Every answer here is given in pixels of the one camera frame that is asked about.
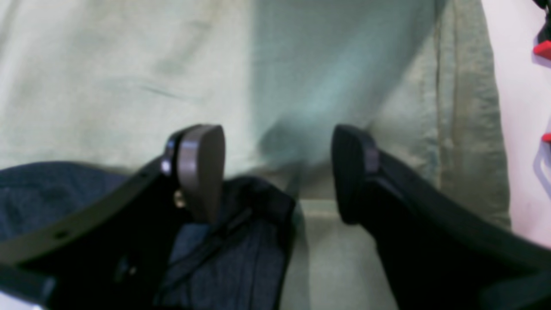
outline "gold screw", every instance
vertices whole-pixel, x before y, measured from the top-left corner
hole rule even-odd
[[[178,209],[186,207],[186,201],[183,199],[183,193],[179,189],[174,192],[174,204]]]

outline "white wall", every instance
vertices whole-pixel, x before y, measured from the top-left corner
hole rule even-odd
[[[545,13],[530,0],[482,0],[494,50],[515,233],[551,247],[551,61],[534,56]]]

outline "screw hole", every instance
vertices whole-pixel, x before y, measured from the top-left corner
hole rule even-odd
[[[53,235],[53,238],[56,239],[56,240],[61,240],[61,239],[67,238],[67,236],[69,236],[68,231],[59,231],[59,232],[57,232],[56,234]]]

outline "dark blue fabric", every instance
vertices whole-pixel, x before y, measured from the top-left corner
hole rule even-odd
[[[68,162],[0,170],[0,242],[89,206],[127,178]],[[275,309],[293,207],[289,196],[261,179],[225,182],[218,224],[182,226],[156,304]]]
[[[0,170],[0,242],[82,209],[126,179],[124,175],[68,162]]]
[[[293,208],[291,197],[261,179],[225,182],[219,225],[189,255],[180,253],[181,259],[172,262],[157,304],[185,309],[275,309]]]

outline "black plastic piece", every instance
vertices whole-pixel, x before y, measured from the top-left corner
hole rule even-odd
[[[545,9],[549,5],[549,0],[533,0],[534,3],[542,9]]]
[[[538,33],[538,43],[551,40],[551,24],[549,23],[549,15],[545,18],[545,24]]]
[[[192,147],[182,158],[186,142]],[[182,165],[197,169],[182,171]],[[194,126],[173,134],[163,156],[101,201],[0,243],[0,290],[50,310],[151,307],[178,231],[195,221],[188,206],[208,214],[199,220],[216,218],[223,166],[220,126]],[[182,178],[195,180],[196,187],[181,184]],[[195,201],[175,207],[177,190]],[[206,198],[209,204],[201,204],[209,190],[214,193]],[[210,210],[201,210],[207,206]]]
[[[401,310],[551,308],[549,287],[522,289],[544,284],[550,251],[461,208],[365,132],[340,125],[332,143],[341,216],[375,238]]]

